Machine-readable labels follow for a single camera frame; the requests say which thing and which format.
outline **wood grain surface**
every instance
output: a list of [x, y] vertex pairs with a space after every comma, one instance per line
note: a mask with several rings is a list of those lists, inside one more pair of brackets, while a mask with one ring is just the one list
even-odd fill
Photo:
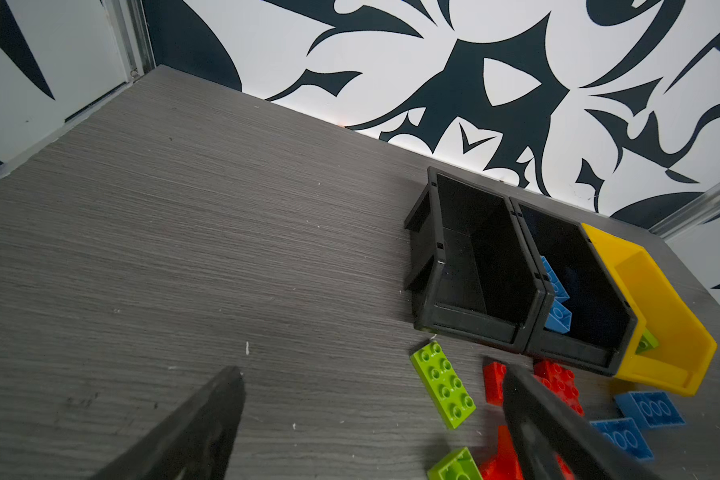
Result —
[[[455, 431], [408, 360], [429, 335], [402, 223], [437, 163], [164, 67], [43, 149], [0, 182], [0, 478], [84, 478], [226, 365], [248, 391], [228, 478], [493, 455], [481, 367], [530, 359], [439, 336], [478, 400]], [[658, 238], [460, 174], [643, 244], [720, 345], [720, 307]], [[629, 385], [576, 373], [586, 417], [617, 416]], [[720, 478], [720, 346], [672, 399], [688, 425], [645, 434], [650, 467]]]

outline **lego stud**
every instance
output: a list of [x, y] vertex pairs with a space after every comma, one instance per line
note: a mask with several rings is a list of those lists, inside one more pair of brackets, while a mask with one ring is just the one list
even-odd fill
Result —
[[643, 415], [646, 417], [652, 417], [653, 412], [651, 411], [650, 407], [645, 402], [640, 402], [640, 410], [643, 412]]
[[637, 437], [635, 437], [634, 433], [630, 432], [629, 430], [624, 430], [624, 438], [632, 448], [637, 448]]
[[621, 432], [614, 432], [614, 441], [622, 450], [626, 450], [626, 439]]
[[661, 408], [661, 411], [664, 412], [664, 415], [672, 415], [670, 406], [665, 404], [662, 400], [659, 400], [659, 407]]

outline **yellow storage bin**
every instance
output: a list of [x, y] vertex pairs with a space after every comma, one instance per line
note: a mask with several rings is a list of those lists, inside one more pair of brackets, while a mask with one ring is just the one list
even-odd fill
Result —
[[[637, 327], [616, 378], [695, 395], [717, 343], [646, 249], [594, 226], [582, 226], [637, 316]], [[645, 329], [658, 339], [659, 346], [638, 355], [635, 351]]]

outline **green lego brick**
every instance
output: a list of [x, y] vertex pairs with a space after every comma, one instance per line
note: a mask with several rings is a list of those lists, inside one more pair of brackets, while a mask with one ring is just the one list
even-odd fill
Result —
[[443, 422], [453, 429], [474, 412], [474, 400], [456, 376], [440, 344], [432, 342], [411, 355], [411, 362], [427, 387]]
[[659, 346], [659, 341], [653, 336], [648, 329], [643, 331], [643, 336], [640, 338], [640, 343], [637, 344], [637, 350], [635, 353], [643, 353], [648, 350], [653, 350]]
[[467, 447], [453, 450], [427, 472], [429, 480], [483, 480]]

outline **red lego brick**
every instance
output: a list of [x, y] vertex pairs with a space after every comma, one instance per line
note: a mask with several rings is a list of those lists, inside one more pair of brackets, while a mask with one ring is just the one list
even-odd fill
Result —
[[580, 416], [584, 416], [584, 409], [581, 408], [579, 403], [579, 389], [574, 384], [576, 375], [571, 370], [549, 360], [542, 360], [534, 365], [534, 373], [543, 379], [547, 379], [551, 384], [550, 390], [552, 390], [552, 393]]
[[[565, 465], [563, 459], [560, 456], [555, 457], [565, 480], [575, 480], [574, 473]], [[506, 425], [499, 426], [499, 446], [496, 455], [481, 465], [479, 470], [483, 480], [523, 480], [518, 454], [514, 450], [512, 436]]]
[[493, 362], [483, 367], [483, 378], [485, 379], [485, 401], [491, 405], [502, 406], [504, 404], [504, 375], [507, 367], [503, 363]]

